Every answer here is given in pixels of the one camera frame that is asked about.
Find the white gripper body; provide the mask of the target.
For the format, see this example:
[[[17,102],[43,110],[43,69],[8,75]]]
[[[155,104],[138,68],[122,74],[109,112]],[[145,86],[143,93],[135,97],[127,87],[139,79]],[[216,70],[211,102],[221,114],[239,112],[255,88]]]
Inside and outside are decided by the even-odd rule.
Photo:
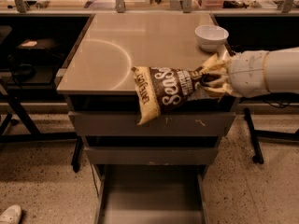
[[[228,68],[231,87],[239,96],[252,98],[269,94],[264,77],[268,51],[244,51],[232,59]]]

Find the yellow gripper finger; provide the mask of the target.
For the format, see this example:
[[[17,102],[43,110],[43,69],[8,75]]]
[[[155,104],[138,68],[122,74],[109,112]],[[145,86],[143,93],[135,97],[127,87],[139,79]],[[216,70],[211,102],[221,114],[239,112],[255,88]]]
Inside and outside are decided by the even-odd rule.
[[[222,97],[223,95],[234,94],[232,86],[229,83],[223,81],[222,79],[206,82],[204,84],[204,90],[211,97]]]
[[[220,58],[217,54],[212,55],[202,65],[199,73],[208,76],[226,77],[228,68],[231,64],[231,58]]]

